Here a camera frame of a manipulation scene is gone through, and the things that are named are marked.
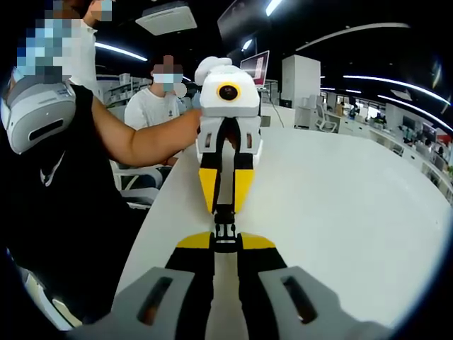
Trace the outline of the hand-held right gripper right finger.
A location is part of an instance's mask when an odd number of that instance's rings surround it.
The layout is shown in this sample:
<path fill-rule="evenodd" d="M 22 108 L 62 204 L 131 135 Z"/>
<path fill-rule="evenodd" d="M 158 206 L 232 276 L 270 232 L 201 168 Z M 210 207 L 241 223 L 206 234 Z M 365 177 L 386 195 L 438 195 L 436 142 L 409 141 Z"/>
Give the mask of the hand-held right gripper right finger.
<path fill-rule="evenodd" d="M 237 253 L 239 299 L 250 339 L 389 339 L 391 330 L 361 322 L 339 297 L 299 266 L 287 266 L 275 244 L 242 232 Z"/>

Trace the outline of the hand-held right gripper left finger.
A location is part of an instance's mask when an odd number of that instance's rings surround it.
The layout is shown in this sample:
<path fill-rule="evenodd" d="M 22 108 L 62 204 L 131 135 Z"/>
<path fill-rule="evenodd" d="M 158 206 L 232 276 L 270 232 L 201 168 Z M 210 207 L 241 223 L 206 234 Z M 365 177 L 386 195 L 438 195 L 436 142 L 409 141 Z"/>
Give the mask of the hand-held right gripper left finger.
<path fill-rule="evenodd" d="M 204 339 L 213 299 L 212 232 L 179 241 L 167 264 L 122 290 L 99 321 L 68 339 Z"/>

